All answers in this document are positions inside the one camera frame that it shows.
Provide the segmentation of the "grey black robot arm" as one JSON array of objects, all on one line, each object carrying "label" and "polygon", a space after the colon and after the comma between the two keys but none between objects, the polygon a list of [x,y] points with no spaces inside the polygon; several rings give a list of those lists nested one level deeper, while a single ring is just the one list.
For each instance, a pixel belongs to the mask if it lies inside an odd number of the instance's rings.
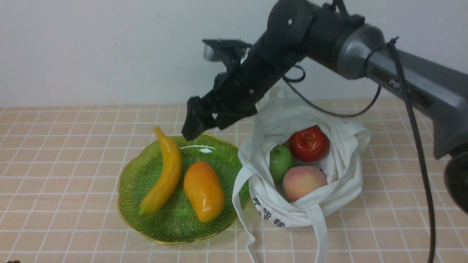
[{"label": "grey black robot arm", "polygon": [[467,75],[397,50],[379,28],[349,15],[344,2],[322,6],[307,0],[279,0],[266,31],[255,44],[239,39],[204,39],[204,59],[221,61],[219,73],[204,97],[191,97],[182,135],[188,141],[212,128],[221,130],[255,115],[256,103],[304,58],[348,80],[368,78],[413,109],[431,118],[434,157],[451,160],[444,171],[446,189],[467,212]]}]

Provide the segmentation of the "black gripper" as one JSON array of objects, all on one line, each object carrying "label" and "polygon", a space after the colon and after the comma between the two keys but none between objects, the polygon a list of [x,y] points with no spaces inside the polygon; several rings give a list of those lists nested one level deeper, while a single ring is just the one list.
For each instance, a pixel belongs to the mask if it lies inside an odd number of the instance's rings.
[{"label": "black gripper", "polygon": [[240,61],[231,63],[215,77],[208,100],[189,98],[183,137],[193,141],[206,130],[224,130],[256,115],[256,103],[303,58],[296,49],[281,43],[266,44],[261,37]]}]

